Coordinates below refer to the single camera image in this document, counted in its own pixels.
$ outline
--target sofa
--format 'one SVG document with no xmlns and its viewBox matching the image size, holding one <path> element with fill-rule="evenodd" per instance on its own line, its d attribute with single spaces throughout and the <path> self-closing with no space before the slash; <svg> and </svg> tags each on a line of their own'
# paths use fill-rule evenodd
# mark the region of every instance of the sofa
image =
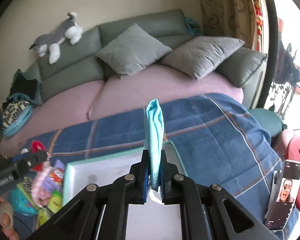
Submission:
<svg viewBox="0 0 300 240">
<path fill-rule="evenodd" d="M 257 99 L 266 55 L 241 48 L 222 65 L 231 67 L 226 77 L 216 71 L 195 80 L 171 67 L 152 64 L 134 76 L 120 79 L 96 53 L 123 30 L 137 23 L 149 35 L 172 49 L 192 39 L 181 9 L 104 23 L 86 31 L 74 46 L 60 46 L 61 57 L 49 65 L 48 56 L 36 60 L 26 71 L 40 84 L 40 102 L 30 120 L 13 137 L 3 138 L 2 156 L 14 156 L 27 139 L 79 123 L 142 108 L 153 99 L 166 103 L 208 93 L 223 93 L 250 108 Z M 242 71 L 258 65 L 253 71 Z M 238 86 L 233 79 L 245 78 Z"/>
</svg>

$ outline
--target purple package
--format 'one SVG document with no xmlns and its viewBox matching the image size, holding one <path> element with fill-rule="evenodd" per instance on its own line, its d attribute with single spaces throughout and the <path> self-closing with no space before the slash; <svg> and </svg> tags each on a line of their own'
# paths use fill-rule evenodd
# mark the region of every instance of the purple package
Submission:
<svg viewBox="0 0 300 240">
<path fill-rule="evenodd" d="M 48 193 L 52 193 L 54 190 L 61 191 L 63 177 L 65 174 L 65 165 L 56 160 L 56 164 L 53 166 L 50 174 L 44 179 L 41 187 Z"/>
</svg>

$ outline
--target man with eye patch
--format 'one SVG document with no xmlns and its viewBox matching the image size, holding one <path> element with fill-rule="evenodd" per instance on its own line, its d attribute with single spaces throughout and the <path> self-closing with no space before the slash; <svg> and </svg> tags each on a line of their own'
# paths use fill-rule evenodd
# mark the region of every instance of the man with eye patch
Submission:
<svg viewBox="0 0 300 240">
<path fill-rule="evenodd" d="M 279 197 L 277 199 L 277 202 L 294 202 L 294 198 L 290 196 L 292 188 L 292 179 L 285 179 L 283 182 L 283 186 L 281 188 L 281 191 L 279 193 Z"/>
</svg>

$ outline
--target beige wall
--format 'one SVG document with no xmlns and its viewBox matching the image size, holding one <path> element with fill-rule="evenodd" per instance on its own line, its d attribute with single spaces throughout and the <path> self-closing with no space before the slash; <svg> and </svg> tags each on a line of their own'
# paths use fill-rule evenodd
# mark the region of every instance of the beige wall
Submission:
<svg viewBox="0 0 300 240">
<path fill-rule="evenodd" d="M 68 11 L 75 11 L 78 25 L 88 30 L 100 23 L 174 8 L 201 23 L 199 0 L 13 0 L 0 18 L 0 100 L 9 93 L 16 70 L 26 70 L 36 59 L 28 50 L 34 39 L 66 19 Z"/>
</svg>

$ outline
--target folded teal fabric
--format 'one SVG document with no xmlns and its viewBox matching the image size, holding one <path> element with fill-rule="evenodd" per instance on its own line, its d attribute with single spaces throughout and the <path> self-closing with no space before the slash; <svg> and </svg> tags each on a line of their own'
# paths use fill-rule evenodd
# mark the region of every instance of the folded teal fabric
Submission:
<svg viewBox="0 0 300 240">
<path fill-rule="evenodd" d="M 162 110 L 157 99 L 153 99 L 144 110 L 145 149 L 149 151 L 151 169 L 151 188 L 158 191 L 160 185 L 159 166 L 164 133 Z"/>
</svg>

